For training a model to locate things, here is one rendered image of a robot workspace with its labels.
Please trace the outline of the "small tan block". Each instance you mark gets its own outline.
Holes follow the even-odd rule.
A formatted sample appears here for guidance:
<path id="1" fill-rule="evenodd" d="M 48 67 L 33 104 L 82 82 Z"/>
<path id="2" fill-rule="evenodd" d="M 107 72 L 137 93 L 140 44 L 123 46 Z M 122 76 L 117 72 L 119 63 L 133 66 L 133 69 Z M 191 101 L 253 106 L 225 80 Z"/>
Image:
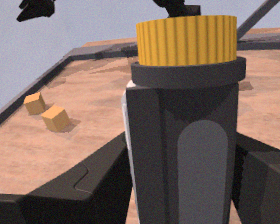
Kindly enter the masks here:
<path id="1" fill-rule="evenodd" d="M 51 107 L 41 117 L 48 129 L 58 133 L 70 123 L 65 108 L 57 106 Z"/>
<path id="2" fill-rule="evenodd" d="M 45 111 L 45 102 L 41 93 L 26 96 L 24 105 L 30 115 L 38 114 Z"/>

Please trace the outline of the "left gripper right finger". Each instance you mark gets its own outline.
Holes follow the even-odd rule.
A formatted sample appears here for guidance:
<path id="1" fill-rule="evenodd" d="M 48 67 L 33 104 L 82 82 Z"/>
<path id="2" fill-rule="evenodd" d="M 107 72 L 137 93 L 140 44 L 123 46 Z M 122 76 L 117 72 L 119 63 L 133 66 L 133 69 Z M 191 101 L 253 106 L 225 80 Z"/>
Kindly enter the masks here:
<path id="1" fill-rule="evenodd" d="M 280 149 L 237 132 L 232 201 L 241 224 L 280 224 Z"/>

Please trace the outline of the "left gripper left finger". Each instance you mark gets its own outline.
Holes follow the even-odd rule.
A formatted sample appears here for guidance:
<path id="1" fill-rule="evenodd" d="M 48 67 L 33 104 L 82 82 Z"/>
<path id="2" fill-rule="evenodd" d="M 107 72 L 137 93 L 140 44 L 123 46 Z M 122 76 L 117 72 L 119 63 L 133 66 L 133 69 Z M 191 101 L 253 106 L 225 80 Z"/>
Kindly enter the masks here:
<path id="1" fill-rule="evenodd" d="M 132 187 L 124 131 L 30 195 L 0 194 L 0 224 L 126 224 Z"/>

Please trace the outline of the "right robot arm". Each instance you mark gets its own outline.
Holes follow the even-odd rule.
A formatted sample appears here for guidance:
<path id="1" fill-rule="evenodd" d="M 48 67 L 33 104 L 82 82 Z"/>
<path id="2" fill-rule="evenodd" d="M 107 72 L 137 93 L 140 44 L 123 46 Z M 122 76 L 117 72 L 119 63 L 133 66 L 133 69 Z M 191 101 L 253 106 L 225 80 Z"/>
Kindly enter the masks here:
<path id="1" fill-rule="evenodd" d="M 166 8 L 170 18 L 190 15 L 191 7 L 186 7 L 185 0 L 153 0 L 159 7 Z M 173 11 L 174 10 L 174 11 Z"/>

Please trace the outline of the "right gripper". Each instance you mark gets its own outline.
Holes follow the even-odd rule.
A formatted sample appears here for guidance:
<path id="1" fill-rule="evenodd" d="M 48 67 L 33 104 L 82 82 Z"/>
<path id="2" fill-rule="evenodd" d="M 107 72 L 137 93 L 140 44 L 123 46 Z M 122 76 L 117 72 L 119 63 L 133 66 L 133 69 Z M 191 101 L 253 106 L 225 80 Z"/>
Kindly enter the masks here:
<path id="1" fill-rule="evenodd" d="M 55 13 L 55 4 L 53 1 L 52 0 L 22 0 L 22 2 L 19 5 L 19 8 L 23 10 L 18 15 L 16 20 L 18 22 L 22 22 L 33 18 L 52 16 Z"/>

